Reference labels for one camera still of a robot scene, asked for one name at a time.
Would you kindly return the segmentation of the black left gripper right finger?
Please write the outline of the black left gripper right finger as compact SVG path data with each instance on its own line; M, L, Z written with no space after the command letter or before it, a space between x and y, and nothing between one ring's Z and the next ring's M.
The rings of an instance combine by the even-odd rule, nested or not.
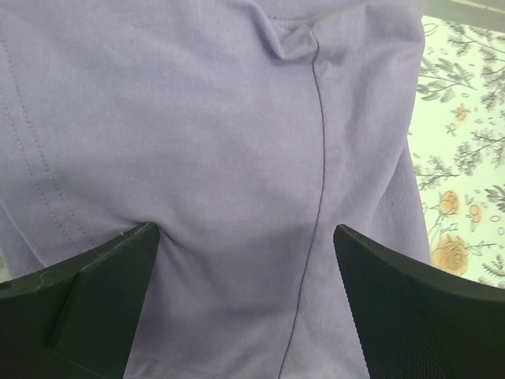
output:
M371 378L502 379L504 291L339 225L336 258Z

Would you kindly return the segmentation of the purple t shirt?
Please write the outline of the purple t shirt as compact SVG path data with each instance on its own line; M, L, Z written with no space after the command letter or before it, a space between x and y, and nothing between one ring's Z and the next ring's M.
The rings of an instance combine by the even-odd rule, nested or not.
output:
M128 378L365 378L333 234L428 262L423 1L4 1L11 276L162 237Z

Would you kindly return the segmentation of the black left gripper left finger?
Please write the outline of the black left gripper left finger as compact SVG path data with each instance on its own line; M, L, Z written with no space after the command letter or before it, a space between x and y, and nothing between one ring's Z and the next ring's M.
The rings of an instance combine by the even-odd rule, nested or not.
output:
M1 284L1 376L121 378L159 245L146 223Z

